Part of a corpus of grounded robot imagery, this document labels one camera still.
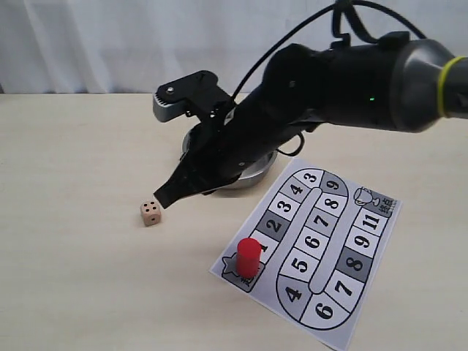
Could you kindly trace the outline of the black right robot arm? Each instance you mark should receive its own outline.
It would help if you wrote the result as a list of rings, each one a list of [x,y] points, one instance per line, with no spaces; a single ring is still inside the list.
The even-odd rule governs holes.
[[[293,43],[271,57],[260,84],[242,100],[208,70],[159,86],[153,99],[161,122],[198,119],[175,170],[154,192],[167,208],[234,184],[253,164],[323,124],[419,133],[442,118],[465,119],[467,57],[401,33],[327,50]]]

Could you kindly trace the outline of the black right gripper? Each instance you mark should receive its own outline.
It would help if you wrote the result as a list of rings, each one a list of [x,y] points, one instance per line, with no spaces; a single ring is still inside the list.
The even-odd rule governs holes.
[[[293,137],[293,110],[283,101],[253,91],[227,114],[229,121],[208,133],[197,130],[188,151],[155,192],[161,207],[214,192]]]

